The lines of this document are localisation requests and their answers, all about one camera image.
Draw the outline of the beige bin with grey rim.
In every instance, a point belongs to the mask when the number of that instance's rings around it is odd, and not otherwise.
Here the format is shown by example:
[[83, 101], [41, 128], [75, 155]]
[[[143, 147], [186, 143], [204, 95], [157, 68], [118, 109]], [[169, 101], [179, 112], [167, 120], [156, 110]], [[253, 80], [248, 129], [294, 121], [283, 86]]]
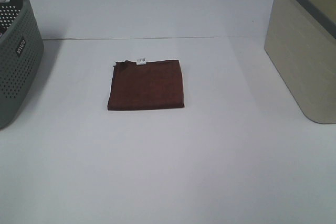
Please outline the beige bin with grey rim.
[[335, 123], [335, 0], [274, 0], [264, 49], [303, 114]]

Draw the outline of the brown towel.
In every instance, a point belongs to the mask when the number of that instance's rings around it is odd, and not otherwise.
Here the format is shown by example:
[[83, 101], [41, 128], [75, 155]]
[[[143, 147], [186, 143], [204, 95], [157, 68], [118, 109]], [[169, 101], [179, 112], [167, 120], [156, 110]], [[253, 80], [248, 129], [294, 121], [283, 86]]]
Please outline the brown towel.
[[184, 107], [183, 76], [178, 60], [116, 62], [109, 111], [179, 109]]

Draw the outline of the grey perforated plastic basket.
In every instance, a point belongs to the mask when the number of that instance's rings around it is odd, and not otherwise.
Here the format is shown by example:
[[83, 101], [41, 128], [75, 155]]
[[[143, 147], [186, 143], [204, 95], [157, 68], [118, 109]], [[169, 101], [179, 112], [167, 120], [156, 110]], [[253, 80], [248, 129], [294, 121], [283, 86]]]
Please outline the grey perforated plastic basket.
[[13, 121], [24, 102], [43, 54], [30, 0], [1, 2], [1, 128]]

